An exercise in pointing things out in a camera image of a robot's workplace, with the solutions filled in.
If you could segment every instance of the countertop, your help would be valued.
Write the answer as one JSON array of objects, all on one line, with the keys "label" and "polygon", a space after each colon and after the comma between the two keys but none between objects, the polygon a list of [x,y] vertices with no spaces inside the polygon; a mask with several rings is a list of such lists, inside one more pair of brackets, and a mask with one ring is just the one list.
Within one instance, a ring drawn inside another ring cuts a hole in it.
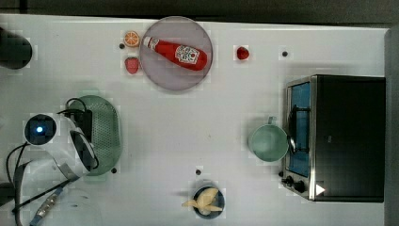
[{"label": "countertop", "polygon": [[[384,76],[387,29],[199,22],[213,42],[213,67],[198,86],[176,93],[124,69],[123,60],[138,55],[119,48],[124,33],[142,36],[154,22],[0,15],[0,26],[34,47],[26,68],[0,68],[2,180],[31,114],[93,93],[119,111],[123,151],[117,173],[81,178],[71,189],[90,194],[103,225],[383,225],[383,203],[308,202],[285,189],[280,162],[257,159],[247,136],[269,116],[282,125],[287,82],[317,73]],[[234,58],[240,45],[248,46],[248,61]],[[181,207],[204,180],[226,199],[213,220]],[[0,208],[0,219],[12,225],[10,206]]]}]

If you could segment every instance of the mint green cup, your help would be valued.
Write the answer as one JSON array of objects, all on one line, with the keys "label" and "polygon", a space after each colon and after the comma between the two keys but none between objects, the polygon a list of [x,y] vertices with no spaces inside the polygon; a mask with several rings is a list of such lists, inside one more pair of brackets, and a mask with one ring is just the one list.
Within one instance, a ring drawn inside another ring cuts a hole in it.
[{"label": "mint green cup", "polygon": [[288,151],[287,134],[273,124],[273,117],[269,123],[256,129],[248,138],[249,149],[265,162],[280,160]]}]

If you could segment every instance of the pink plate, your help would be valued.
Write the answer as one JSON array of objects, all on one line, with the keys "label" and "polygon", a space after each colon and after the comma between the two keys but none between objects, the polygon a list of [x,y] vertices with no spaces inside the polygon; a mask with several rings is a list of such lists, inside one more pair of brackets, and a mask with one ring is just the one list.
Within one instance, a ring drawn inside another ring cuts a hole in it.
[{"label": "pink plate", "polygon": [[[201,71],[182,68],[143,46],[145,37],[155,37],[193,46],[206,53],[208,61]],[[153,24],[141,38],[140,63],[144,73],[158,86],[169,90],[184,90],[196,86],[211,69],[213,49],[206,31],[185,17],[167,17]]]}]

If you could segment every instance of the small red object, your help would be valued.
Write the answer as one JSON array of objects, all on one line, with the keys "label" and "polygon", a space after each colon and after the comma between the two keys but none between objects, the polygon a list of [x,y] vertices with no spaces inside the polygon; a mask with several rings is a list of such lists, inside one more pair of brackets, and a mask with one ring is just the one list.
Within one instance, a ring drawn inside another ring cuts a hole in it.
[{"label": "small red object", "polygon": [[241,60],[246,59],[249,57],[249,51],[248,49],[244,47],[240,47],[237,49],[237,57]]},{"label": "small red object", "polygon": [[125,67],[126,70],[130,74],[135,74],[138,71],[138,68],[140,67],[140,64],[138,62],[138,58],[136,57],[128,57],[125,59]]}]

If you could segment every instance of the toaster oven window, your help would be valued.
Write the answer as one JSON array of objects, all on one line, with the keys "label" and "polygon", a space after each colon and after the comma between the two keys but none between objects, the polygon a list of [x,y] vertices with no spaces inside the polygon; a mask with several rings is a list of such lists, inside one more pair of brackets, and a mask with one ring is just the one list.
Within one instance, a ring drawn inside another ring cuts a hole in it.
[{"label": "toaster oven window", "polygon": [[300,109],[294,114],[295,153],[289,153],[288,170],[302,176],[309,175],[309,132],[311,107],[311,84],[304,83],[292,87],[290,108]]}]

